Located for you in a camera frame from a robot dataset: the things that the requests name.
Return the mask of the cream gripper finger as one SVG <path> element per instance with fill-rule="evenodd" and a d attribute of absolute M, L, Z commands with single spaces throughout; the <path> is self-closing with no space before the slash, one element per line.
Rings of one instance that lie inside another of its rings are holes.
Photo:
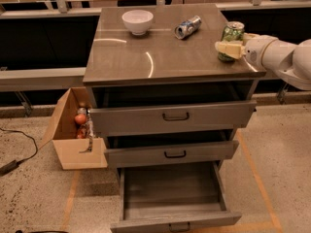
<path fill-rule="evenodd" d="M 242 41 L 220 41 L 215 43 L 216 50 L 233 59 L 240 59 L 245 54 Z"/>
<path fill-rule="evenodd" d="M 259 34 L 255 34 L 255 33 L 244 33 L 243 34 L 243 44 L 246 45 L 250 40 L 258 37 Z"/>

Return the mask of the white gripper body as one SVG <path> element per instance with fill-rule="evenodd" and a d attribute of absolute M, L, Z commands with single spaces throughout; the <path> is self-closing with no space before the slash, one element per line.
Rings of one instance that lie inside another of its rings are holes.
<path fill-rule="evenodd" d="M 278 68 L 276 59 L 272 57 L 270 45 L 277 41 L 276 37 L 258 35 L 249 39 L 245 45 L 245 58 L 255 67 L 276 70 Z"/>

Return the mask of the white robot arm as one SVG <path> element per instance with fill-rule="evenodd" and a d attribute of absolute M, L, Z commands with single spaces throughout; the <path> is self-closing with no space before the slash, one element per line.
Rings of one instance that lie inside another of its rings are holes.
<path fill-rule="evenodd" d="M 271 70 L 298 89 L 311 90 L 311 40 L 297 45 L 269 35 L 245 33 L 242 41 L 222 40 L 215 48 L 233 59 L 244 57 L 254 67 Z"/>

